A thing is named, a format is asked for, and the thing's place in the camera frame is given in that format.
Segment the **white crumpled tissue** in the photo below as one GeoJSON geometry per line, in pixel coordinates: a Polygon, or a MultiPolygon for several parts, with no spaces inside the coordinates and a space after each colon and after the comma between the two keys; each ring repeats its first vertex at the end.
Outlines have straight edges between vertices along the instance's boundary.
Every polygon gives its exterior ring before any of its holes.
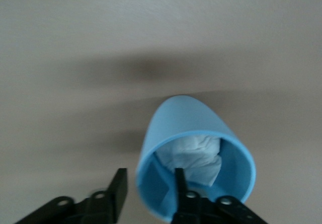
{"type": "Polygon", "coordinates": [[[190,135],[164,144],[155,154],[168,171],[182,168],[187,181],[212,186],[222,166],[220,144],[217,136],[190,135]]]}

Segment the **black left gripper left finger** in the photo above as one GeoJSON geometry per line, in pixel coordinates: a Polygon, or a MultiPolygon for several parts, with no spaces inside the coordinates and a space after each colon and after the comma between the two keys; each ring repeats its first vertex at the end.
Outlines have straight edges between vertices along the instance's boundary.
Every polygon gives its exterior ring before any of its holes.
{"type": "Polygon", "coordinates": [[[15,224],[116,224],[127,192],[127,169],[120,168],[106,189],[78,203],[68,196],[56,197],[15,224]]]}

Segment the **blue plastic cup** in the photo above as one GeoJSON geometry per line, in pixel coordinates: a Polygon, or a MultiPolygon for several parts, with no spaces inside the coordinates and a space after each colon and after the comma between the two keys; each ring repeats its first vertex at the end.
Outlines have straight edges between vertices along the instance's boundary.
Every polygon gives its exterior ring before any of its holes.
{"type": "Polygon", "coordinates": [[[136,169],[139,196],[146,208],[162,221],[171,222],[177,211],[177,185],[174,174],[161,165],[155,152],[176,138],[202,134],[220,137],[221,170],[212,186],[193,182],[188,186],[211,201],[230,195],[242,203],[254,188],[254,159],[224,121],[193,97],[171,97],[157,108],[150,121],[136,169]]]}

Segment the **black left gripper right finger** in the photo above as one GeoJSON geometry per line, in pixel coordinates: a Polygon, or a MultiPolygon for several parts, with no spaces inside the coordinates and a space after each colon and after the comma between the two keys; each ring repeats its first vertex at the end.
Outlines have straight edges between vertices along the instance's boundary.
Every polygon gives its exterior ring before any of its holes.
{"type": "Polygon", "coordinates": [[[267,224],[233,196],[221,196],[215,202],[188,189],[184,169],[175,169],[177,211],[171,224],[267,224]]]}

